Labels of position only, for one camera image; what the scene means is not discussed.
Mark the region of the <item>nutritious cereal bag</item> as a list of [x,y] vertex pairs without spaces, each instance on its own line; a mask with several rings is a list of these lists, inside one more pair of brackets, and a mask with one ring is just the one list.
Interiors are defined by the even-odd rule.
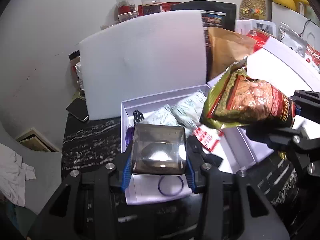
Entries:
[[200,123],[209,128],[265,125],[292,127],[295,107],[291,98],[265,80],[247,75],[247,57],[234,62],[210,89]]

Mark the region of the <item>wooden picture frame on floor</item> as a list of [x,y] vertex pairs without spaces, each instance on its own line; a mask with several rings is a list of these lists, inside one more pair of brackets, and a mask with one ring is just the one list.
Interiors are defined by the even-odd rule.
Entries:
[[17,136],[15,140],[24,147],[39,152],[61,152],[61,150],[52,144],[44,135],[42,135],[36,128],[28,129],[21,135]]

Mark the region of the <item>red green snack bag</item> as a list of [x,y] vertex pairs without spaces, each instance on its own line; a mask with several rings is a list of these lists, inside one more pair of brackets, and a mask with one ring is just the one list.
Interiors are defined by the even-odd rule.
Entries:
[[319,51],[317,51],[315,48],[310,46],[310,44],[307,44],[306,46],[304,59],[307,61],[307,63],[312,64],[313,66],[319,67],[319,64],[320,64]]

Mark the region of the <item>smoky transparent square box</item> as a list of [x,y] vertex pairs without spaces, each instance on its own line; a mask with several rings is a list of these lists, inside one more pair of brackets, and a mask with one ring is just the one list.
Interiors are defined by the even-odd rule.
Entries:
[[182,126],[138,124],[131,148],[133,174],[179,176],[187,164]]

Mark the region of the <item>white cloth on chair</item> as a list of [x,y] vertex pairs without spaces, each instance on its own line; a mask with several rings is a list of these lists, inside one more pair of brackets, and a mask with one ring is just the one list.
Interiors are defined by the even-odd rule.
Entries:
[[25,207],[25,181],[36,179],[35,168],[22,162],[22,156],[1,144],[1,193],[14,205]]

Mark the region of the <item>grey chair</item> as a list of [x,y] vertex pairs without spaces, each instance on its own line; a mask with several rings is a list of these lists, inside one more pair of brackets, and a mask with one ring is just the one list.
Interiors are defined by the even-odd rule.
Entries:
[[1,194],[39,214],[60,184],[60,152],[33,151],[1,127]]

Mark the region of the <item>white gift box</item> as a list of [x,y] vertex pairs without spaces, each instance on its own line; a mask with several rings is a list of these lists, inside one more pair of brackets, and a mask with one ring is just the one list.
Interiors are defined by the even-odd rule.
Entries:
[[178,147],[189,162],[187,140],[195,139],[210,157],[222,158],[219,170],[246,170],[271,154],[250,140],[244,127],[295,127],[304,121],[293,100],[299,90],[319,91],[319,72],[275,38],[231,64],[206,85],[123,101],[121,148],[130,150],[131,178],[125,181],[129,205],[166,202],[196,191],[187,168],[173,157],[168,132],[181,137]]

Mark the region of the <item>black polka dot cloth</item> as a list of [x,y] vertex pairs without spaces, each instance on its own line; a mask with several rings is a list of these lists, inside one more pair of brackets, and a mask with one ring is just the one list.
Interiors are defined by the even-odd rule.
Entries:
[[140,123],[142,120],[144,120],[144,115],[142,112],[140,112],[139,110],[135,110],[133,111],[133,121],[134,124],[138,124]]

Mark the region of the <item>black printed bag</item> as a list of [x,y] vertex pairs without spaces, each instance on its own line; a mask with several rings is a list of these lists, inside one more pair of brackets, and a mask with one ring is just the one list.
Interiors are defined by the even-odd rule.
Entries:
[[236,4],[217,1],[193,0],[171,6],[171,10],[199,10],[202,16],[206,46],[210,47],[209,27],[234,31]]

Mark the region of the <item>woven round basket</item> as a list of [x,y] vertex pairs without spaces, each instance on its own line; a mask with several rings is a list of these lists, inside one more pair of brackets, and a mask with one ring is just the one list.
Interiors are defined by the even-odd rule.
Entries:
[[240,20],[266,20],[265,0],[242,0],[239,8]]

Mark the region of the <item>white foam board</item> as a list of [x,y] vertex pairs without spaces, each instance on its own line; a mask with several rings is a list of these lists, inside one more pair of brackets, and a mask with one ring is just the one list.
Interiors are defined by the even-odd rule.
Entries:
[[79,48],[90,120],[119,116],[128,99],[206,82],[198,10],[134,18],[85,38]]

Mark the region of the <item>dark glass jar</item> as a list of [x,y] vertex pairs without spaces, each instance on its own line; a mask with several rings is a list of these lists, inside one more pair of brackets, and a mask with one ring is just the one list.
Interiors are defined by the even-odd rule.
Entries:
[[141,0],[143,15],[162,12],[162,0]]

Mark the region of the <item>brown paper bag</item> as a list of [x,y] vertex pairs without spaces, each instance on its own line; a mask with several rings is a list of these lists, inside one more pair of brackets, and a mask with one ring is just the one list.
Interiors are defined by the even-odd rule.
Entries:
[[236,61],[251,55],[255,39],[218,27],[209,27],[208,35],[212,48],[212,65],[209,80],[215,78]]

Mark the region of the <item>black smartphone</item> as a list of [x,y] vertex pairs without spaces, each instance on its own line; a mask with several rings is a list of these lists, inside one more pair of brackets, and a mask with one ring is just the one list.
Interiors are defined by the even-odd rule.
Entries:
[[66,110],[81,122],[88,120],[88,110],[86,101],[81,98],[75,98],[66,108]]

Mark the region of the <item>red white snack packet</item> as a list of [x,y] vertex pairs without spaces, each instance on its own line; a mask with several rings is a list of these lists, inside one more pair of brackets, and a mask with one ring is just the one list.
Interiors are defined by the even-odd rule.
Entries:
[[224,133],[221,130],[209,128],[205,125],[200,125],[193,131],[193,135],[198,139],[201,145],[208,150],[213,152],[218,143],[221,141]]

